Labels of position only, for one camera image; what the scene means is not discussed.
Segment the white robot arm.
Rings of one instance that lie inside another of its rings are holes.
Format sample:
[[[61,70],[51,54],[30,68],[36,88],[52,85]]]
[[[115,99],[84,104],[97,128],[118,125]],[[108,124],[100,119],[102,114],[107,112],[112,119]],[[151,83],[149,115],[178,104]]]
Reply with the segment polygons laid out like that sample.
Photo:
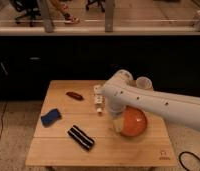
[[[132,82],[130,72],[119,70],[102,86],[106,109],[114,118],[130,106],[200,131],[200,97],[144,90]]]

